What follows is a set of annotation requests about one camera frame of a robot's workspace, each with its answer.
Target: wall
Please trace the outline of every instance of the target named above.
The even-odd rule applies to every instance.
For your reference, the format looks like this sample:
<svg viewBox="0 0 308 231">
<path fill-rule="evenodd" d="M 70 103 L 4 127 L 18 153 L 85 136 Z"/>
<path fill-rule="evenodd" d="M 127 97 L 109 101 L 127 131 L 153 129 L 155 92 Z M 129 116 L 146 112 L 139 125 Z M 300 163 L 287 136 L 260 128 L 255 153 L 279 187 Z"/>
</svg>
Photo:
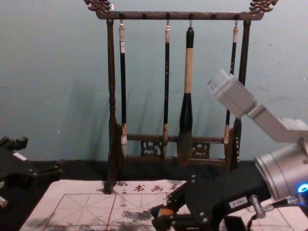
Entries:
<svg viewBox="0 0 308 231">
<path fill-rule="evenodd" d="M 247 11 L 249 1 L 114 0 L 116 10 Z M 247 88 L 276 116 L 308 122 L 307 1 L 279 1 L 273 12 L 251 26 Z M 115 22 L 116 116 L 120 113 L 118 24 Z M 161 134 L 166 23 L 124 21 L 127 54 L 128 130 Z M 228 71 L 234 22 L 193 21 L 193 134 L 222 136 L 225 109 L 206 83 Z M 177 135 L 183 96 L 185 33 L 188 22 L 171 21 L 170 134 Z M 240 39 L 243 32 L 240 23 Z M 0 8 L 0 131 L 28 136 L 31 160 L 106 160 L 108 76 L 106 23 L 84 1 L 13 1 Z M 235 74 L 238 75 L 240 48 Z M 242 159 L 273 150 L 274 143 L 243 119 Z M 130 142 L 131 154 L 139 153 Z M 168 146 L 176 154 L 175 145 Z M 212 157 L 223 147 L 212 145 Z"/>
</svg>

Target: carved wooden finial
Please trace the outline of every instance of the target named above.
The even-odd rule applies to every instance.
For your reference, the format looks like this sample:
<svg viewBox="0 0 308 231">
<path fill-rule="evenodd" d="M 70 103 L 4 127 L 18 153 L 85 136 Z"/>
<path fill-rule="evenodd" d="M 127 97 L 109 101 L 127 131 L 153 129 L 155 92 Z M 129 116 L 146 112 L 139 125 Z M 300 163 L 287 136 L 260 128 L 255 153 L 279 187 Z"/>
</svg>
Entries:
<svg viewBox="0 0 308 231">
<path fill-rule="evenodd" d="M 257 13 L 264 13 L 264 12 L 270 12 L 273 10 L 273 8 L 270 7 L 270 5 L 276 5 L 278 0 L 252 0 L 250 3 L 251 7 L 250 13 L 251 14 L 257 14 Z"/>
<path fill-rule="evenodd" d="M 84 0 L 90 11 L 101 11 L 103 13 L 109 13 L 110 2 L 108 0 Z"/>
</svg>

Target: blue led light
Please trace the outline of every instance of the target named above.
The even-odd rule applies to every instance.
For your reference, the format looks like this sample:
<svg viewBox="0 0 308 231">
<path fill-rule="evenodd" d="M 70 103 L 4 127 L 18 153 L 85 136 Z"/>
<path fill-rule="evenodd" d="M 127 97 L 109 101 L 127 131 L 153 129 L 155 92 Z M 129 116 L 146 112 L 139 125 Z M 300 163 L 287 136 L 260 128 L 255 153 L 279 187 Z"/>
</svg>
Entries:
<svg viewBox="0 0 308 231">
<path fill-rule="evenodd" d="M 298 188 L 298 192 L 299 193 L 304 193 L 304 192 L 306 192 L 308 190 L 308 184 L 302 184 L 301 186 L 299 186 L 299 188 Z"/>
</svg>

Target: calligraphy brush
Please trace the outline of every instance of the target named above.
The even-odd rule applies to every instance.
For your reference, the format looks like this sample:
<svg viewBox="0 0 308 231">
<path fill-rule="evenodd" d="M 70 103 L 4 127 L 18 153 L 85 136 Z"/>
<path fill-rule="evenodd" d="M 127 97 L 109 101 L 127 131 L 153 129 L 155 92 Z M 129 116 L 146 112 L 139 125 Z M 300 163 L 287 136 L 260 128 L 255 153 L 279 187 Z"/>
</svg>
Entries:
<svg viewBox="0 0 308 231">
<path fill-rule="evenodd" d="M 123 156 L 127 155 L 127 126 L 126 126 L 126 72 L 125 72 L 125 27 L 120 24 L 120 65 L 121 65 L 121 96 L 122 96 L 122 134 L 121 134 L 121 146 Z"/>
<path fill-rule="evenodd" d="M 169 49 L 170 49 L 170 26 L 166 26 L 166 44 L 165 44 L 165 106 L 164 106 L 164 129 L 163 129 L 163 153 L 162 158 L 166 156 L 168 144 L 168 100 L 169 100 Z"/>
<path fill-rule="evenodd" d="M 177 139 L 179 165 L 188 164 L 193 148 L 193 109 L 192 109 L 192 75 L 193 75 L 193 38 L 194 31 L 190 26 L 186 32 L 185 85 L 182 109 L 180 114 L 180 132 Z"/>
<path fill-rule="evenodd" d="M 234 74 L 234 65 L 235 65 L 235 55 L 236 55 L 236 44 L 237 38 L 239 34 L 239 29 L 237 27 L 237 21 L 235 22 L 235 27 L 233 29 L 233 44 L 232 44 L 232 55 L 231 55 L 231 66 L 230 66 L 230 74 Z M 230 111 L 227 110 L 226 115 L 226 127 L 225 127 L 225 136 L 224 136 L 224 148 L 225 153 L 228 150 L 228 143 L 229 143 L 229 130 L 230 130 Z"/>
</svg>

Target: white label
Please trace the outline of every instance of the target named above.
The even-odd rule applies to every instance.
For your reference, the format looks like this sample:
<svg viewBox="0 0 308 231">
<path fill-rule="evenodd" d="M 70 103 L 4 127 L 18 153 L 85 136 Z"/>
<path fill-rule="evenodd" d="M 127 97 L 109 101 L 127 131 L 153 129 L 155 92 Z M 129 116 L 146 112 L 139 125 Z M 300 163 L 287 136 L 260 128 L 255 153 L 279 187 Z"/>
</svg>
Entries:
<svg viewBox="0 0 308 231">
<path fill-rule="evenodd" d="M 125 42 L 120 42 L 121 53 L 125 53 Z"/>
<path fill-rule="evenodd" d="M 27 158 L 25 158 L 23 155 L 19 154 L 19 153 L 13 153 L 14 156 L 16 156 L 17 158 L 21 159 L 22 161 L 27 160 Z"/>
<path fill-rule="evenodd" d="M 229 203 L 229 205 L 230 205 L 230 208 L 236 208 L 238 206 L 245 205 L 246 203 L 248 203 L 247 198 L 246 197 L 242 197 L 242 198 L 237 199 L 235 201 L 231 201 Z"/>
<path fill-rule="evenodd" d="M 211 93 L 215 92 L 218 89 L 218 85 L 215 82 L 215 80 L 211 79 L 208 83 L 207 83 L 208 88 L 211 90 Z"/>
</svg>

